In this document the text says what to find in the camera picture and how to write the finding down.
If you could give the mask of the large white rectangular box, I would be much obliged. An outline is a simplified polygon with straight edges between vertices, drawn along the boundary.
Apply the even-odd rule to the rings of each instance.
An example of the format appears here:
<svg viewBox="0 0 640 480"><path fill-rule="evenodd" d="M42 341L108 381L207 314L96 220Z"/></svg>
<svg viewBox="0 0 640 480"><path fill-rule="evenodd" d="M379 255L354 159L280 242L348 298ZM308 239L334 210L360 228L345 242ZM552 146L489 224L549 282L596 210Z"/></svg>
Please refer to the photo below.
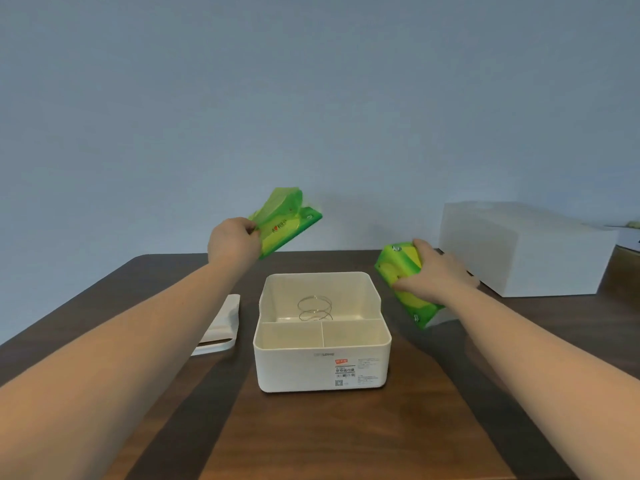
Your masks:
<svg viewBox="0 0 640 480"><path fill-rule="evenodd" d="M444 206L439 248L504 298L597 293L618 231L514 201Z"/></svg>

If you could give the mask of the person's right forearm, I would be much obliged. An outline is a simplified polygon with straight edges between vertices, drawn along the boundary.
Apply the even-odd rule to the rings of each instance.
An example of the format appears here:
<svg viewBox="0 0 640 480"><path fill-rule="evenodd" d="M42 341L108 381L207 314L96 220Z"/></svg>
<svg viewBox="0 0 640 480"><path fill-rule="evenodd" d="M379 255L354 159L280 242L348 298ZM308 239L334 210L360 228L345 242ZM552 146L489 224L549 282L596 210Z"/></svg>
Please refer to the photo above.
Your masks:
<svg viewBox="0 0 640 480"><path fill-rule="evenodd" d="M468 285L430 292L580 480L640 480L640 380Z"/></svg>

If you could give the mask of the metal coil spring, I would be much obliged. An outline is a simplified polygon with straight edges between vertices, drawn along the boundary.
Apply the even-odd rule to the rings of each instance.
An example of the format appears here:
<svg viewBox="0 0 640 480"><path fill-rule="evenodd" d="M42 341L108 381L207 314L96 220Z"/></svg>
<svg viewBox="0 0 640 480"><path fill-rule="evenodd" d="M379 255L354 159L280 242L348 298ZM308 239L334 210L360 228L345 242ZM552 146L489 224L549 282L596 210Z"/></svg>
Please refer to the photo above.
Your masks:
<svg viewBox="0 0 640 480"><path fill-rule="evenodd" d="M327 296L306 296L297 303L298 318L301 322L332 321L332 306L332 300Z"/></svg>

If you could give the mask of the white tissue box lid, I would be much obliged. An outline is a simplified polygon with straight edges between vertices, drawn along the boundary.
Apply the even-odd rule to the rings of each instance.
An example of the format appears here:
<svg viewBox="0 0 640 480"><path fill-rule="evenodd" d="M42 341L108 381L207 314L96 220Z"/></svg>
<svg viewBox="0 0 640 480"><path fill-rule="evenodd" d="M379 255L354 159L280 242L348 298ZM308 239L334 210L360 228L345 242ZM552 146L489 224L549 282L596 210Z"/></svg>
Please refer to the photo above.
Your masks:
<svg viewBox="0 0 640 480"><path fill-rule="evenodd" d="M232 349L239 330L241 296L230 294L212 320L191 356L209 355Z"/></svg>

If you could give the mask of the white plastic tissue box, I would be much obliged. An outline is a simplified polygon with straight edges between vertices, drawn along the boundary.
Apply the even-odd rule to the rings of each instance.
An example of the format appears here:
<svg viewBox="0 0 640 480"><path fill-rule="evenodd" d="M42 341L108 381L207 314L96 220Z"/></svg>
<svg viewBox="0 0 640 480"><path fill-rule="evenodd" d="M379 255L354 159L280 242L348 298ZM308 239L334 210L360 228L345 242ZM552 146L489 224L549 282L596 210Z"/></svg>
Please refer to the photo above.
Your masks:
<svg viewBox="0 0 640 480"><path fill-rule="evenodd" d="M297 303L332 300L332 321L301 322ZM368 273L272 274L259 301L255 370L265 393L379 388L392 336Z"/></svg>

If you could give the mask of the person's right hand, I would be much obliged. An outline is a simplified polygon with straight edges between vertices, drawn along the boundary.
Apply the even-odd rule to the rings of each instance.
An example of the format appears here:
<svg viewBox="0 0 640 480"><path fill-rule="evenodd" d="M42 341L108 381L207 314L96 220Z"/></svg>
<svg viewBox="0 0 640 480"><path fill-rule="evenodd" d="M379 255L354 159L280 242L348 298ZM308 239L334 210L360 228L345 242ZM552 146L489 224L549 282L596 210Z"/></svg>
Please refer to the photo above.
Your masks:
<svg viewBox="0 0 640 480"><path fill-rule="evenodd" d="M443 305L456 311L472 308L481 301L479 281L472 276L462 263L449 254L439 254L421 239L414 239L422 268L419 276L419 293L412 295Z"/></svg>

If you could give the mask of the person's left forearm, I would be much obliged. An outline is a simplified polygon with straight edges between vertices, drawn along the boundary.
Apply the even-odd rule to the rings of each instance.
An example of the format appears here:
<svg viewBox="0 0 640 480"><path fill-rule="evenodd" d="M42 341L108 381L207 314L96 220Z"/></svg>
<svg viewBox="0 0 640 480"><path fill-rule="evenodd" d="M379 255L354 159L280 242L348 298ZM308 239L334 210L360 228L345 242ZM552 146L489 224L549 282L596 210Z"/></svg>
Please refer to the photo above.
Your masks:
<svg viewBox="0 0 640 480"><path fill-rule="evenodd" d="M224 255L0 387L0 480L100 480L256 258Z"/></svg>

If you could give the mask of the green tissue packet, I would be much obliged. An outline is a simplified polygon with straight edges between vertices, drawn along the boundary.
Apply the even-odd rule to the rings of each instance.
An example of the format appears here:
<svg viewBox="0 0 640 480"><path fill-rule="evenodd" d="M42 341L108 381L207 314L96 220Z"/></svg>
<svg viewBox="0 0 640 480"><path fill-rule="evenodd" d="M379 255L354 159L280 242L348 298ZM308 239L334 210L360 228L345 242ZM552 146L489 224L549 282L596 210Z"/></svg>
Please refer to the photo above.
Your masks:
<svg viewBox="0 0 640 480"><path fill-rule="evenodd" d="M385 246L381 250L374 268L391 288L397 300L419 329L423 330L430 326L441 310L445 308L443 305L425 301L409 292L395 290L395 282L421 271L422 264L419 254L411 242Z"/></svg>
<svg viewBox="0 0 640 480"><path fill-rule="evenodd" d="M266 258L323 218L308 205L298 187L277 187L260 209L249 215L260 234L259 259Z"/></svg>

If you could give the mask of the person's left hand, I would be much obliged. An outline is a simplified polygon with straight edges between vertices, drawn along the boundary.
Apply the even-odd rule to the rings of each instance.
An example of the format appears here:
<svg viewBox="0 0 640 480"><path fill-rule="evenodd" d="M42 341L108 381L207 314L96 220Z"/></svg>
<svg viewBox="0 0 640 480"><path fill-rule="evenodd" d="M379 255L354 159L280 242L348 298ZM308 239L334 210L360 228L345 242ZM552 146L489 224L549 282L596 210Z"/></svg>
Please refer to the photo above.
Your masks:
<svg viewBox="0 0 640 480"><path fill-rule="evenodd" d="M261 240L242 239L242 219L233 217L213 228L207 245L210 265L222 272L226 279L236 283L258 261Z"/></svg>

